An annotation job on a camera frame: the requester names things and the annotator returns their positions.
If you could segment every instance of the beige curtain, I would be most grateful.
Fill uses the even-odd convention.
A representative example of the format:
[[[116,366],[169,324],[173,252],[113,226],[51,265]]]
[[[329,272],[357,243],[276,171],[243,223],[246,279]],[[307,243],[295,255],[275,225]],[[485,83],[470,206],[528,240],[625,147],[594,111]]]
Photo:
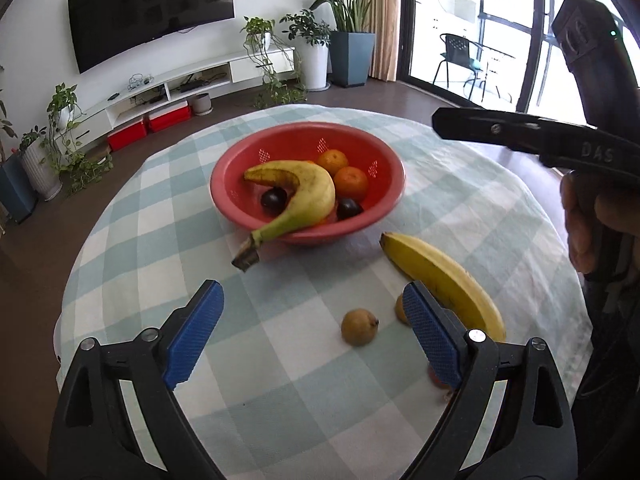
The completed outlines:
[[[395,81],[400,43],[400,0],[372,0],[365,30],[376,33],[369,75],[382,81]]]

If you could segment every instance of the blue planter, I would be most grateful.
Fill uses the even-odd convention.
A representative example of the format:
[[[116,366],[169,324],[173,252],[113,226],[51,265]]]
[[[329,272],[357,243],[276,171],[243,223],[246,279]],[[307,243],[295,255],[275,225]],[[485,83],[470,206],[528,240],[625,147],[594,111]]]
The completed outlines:
[[[22,222],[36,207],[36,192],[15,153],[0,166],[0,202],[16,222]]]
[[[329,53],[334,83],[351,88],[367,82],[376,35],[372,32],[332,32]]]

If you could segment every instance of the red storage box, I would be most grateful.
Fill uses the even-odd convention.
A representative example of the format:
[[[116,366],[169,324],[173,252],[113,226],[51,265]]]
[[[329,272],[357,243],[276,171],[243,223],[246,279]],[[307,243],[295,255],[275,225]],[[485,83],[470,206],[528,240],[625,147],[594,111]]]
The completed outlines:
[[[159,132],[188,119],[191,119],[191,108],[189,103],[184,100],[149,114],[149,127],[152,132]]]
[[[130,124],[129,126],[123,126],[120,129],[115,130],[107,136],[107,142],[111,146],[111,149],[115,152],[125,146],[128,146],[132,142],[146,137],[146,125],[145,121],[140,119],[137,123]]]

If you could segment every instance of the human hand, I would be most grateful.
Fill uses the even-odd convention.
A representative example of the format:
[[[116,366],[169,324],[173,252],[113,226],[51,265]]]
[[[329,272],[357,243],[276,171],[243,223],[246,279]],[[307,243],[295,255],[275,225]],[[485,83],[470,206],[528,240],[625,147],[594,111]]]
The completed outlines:
[[[569,234],[569,259],[578,272],[589,274],[595,269],[593,252],[593,223],[580,211],[571,174],[562,178],[560,195],[564,208],[564,225]],[[595,202],[596,217],[607,227],[636,237],[634,263],[640,268],[640,194],[611,190],[598,195]]]

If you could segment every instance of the banana stem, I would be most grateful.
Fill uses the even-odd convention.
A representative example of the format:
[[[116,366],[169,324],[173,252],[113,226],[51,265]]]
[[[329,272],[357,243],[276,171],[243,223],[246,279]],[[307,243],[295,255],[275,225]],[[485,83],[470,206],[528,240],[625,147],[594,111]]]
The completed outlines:
[[[254,237],[249,236],[248,240],[240,247],[231,265],[242,270],[242,272],[247,272],[250,267],[258,262],[260,262],[260,256],[255,246]]]

